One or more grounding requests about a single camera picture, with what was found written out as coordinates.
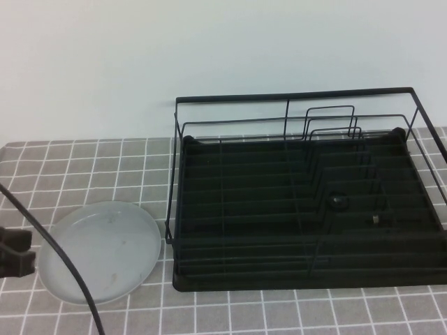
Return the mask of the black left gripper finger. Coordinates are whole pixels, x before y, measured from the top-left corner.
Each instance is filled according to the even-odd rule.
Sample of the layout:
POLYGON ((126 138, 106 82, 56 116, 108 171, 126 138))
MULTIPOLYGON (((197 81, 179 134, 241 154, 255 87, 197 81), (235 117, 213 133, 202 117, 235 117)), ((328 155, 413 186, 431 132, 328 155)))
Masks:
POLYGON ((22 278, 33 274, 35 268, 36 253, 26 251, 23 253, 1 251, 2 278, 22 278))
POLYGON ((1 227, 1 250, 25 252, 31 248, 32 232, 1 227))

